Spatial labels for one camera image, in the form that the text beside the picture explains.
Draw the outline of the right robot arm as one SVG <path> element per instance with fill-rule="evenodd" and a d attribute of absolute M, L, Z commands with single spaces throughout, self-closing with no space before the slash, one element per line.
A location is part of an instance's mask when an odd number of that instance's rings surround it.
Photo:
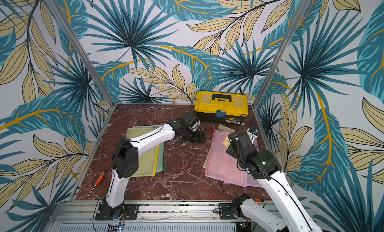
<path fill-rule="evenodd" d="M 250 219 L 267 232 L 320 232 L 289 185 L 283 168 L 273 153 L 258 151 L 249 133 L 236 131 L 228 135 L 227 154 L 237 160 L 240 171 L 251 175 L 269 194 L 277 207 L 277 217 L 242 194 L 232 201 L 234 215 Z"/>

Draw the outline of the orange handled screwdriver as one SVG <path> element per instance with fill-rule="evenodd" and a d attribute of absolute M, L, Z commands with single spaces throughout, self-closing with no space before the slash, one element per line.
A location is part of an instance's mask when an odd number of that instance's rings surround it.
<path fill-rule="evenodd" d="M 94 189 L 101 183 L 101 181 L 107 176 L 108 173 L 109 172 L 107 170 L 104 170 L 104 171 L 101 172 L 101 174 L 99 175 L 99 178 L 97 179 L 97 181 L 95 182 L 93 188 L 89 192 L 88 197 L 91 195 L 91 193 L 94 191 Z"/>

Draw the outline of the pink mesh document bag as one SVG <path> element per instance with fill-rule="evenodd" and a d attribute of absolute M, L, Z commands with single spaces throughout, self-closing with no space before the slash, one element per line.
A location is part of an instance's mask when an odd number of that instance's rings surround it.
<path fill-rule="evenodd" d="M 249 133 L 249 138 L 252 142 L 252 144 L 256 147 L 256 150 L 259 151 L 259 146 L 258 146 L 258 141 L 257 137 L 255 135 L 251 135 Z M 260 183 L 253 178 L 251 174 L 247 174 L 247 187 L 256 187 L 256 188 L 261 188 L 262 186 Z"/>

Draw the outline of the yellow-green mesh document bag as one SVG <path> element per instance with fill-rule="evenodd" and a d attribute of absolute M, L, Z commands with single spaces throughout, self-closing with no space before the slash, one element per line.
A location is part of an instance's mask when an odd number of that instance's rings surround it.
<path fill-rule="evenodd" d="M 126 134 L 127 139 L 136 138 L 147 134 L 157 127 L 134 127 L 129 128 Z M 139 168 L 137 172 L 133 175 L 134 178 L 137 177 L 153 177 L 157 172 L 157 164 L 159 157 L 160 146 L 157 145 L 154 148 L 151 148 L 145 152 L 141 157 L 139 157 Z"/>

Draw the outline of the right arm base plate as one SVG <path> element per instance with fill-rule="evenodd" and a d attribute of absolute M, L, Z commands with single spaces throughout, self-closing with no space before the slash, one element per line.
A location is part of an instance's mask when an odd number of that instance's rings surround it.
<path fill-rule="evenodd" d="M 230 204 L 230 203 L 221 203 L 219 207 L 213 210 L 213 213 L 218 214 L 221 220 L 242 220 L 242 219 L 251 219 L 256 220 L 260 219 L 260 214 L 257 214 L 257 211 L 253 206 L 255 203 L 246 203 L 242 204 Z"/>

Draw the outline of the cream wiping cloth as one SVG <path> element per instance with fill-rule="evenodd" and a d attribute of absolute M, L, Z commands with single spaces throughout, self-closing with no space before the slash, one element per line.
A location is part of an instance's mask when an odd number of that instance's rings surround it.
<path fill-rule="evenodd" d="M 230 139 L 228 137 L 226 137 L 225 140 L 223 141 L 223 145 L 226 148 L 229 148 L 229 146 L 231 145 Z"/>

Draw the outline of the green-zip clear mesh bag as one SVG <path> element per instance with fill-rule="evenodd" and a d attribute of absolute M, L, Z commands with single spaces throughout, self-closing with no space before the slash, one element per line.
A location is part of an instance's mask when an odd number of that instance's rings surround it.
<path fill-rule="evenodd" d="M 159 153 L 158 153 L 158 162 L 157 162 L 157 173 L 164 173 L 166 170 L 166 166 L 164 164 L 164 152 L 165 152 L 165 146 L 164 143 L 159 145 Z"/>

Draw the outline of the pink red-zip mesh bag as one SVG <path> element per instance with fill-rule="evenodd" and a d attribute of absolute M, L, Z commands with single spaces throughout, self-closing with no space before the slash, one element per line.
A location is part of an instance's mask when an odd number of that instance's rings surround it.
<path fill-rule="evenodd" d="M 227 154 L 227 147 L 223 144 L 229 134 L 228 132 L 214 131 L 205 176 L 227 184 L 246 187 L 246 173 L 237 168 L 237 160 Z"/>

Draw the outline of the yellow black toolbox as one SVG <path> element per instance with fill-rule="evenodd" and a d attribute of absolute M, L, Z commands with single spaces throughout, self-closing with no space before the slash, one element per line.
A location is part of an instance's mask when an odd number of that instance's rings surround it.
<path fill-rule="evenodd" d="M 202 122 L 239 125 L 249 115 L 244 95 L 199 91 L 195 114 Z"/>

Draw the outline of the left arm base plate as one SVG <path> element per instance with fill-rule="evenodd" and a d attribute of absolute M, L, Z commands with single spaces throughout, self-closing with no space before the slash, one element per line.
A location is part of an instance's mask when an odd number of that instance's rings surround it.
<path fill-rule="evenodd" d="M 135 221 L 138 216 L 139 204 L 121 204 L 116 208 L 102 203 L 95 215 L 96 221 Z"/>

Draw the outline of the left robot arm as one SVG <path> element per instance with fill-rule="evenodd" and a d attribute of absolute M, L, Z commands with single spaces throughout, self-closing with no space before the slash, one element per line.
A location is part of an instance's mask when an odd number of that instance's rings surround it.
<path fill-rule="evenodd" d="M 100 204 L 100 211 L 106 212 L 110 217 L 123 214 L 127 184 L 139 169 L 139 158 L 150 149 L 177 138 L 182 142 L 205 143 L 205 134 L 197 130 L 199 125 L 200 120 L 195 114 L 186 114 L 181 119 L 168 120 L 142 136 L 120 140 L 112 157 L 110 187 L 106 198 Z"/>

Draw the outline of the aluminium front rail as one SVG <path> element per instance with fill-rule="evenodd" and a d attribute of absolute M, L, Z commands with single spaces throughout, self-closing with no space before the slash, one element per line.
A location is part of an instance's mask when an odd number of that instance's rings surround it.
<path fill-rule="evenodd" d="M 221 220 L 213 210 L 230 201 L 127 201 L 139 204 L 135 221 L 96 221 L 94 202 L 60 205 L 49 219 L 46 232 L 266 232 L 250 219 Z M 273 215 L 280 213 L 271 201 L 256 202 Z"/>

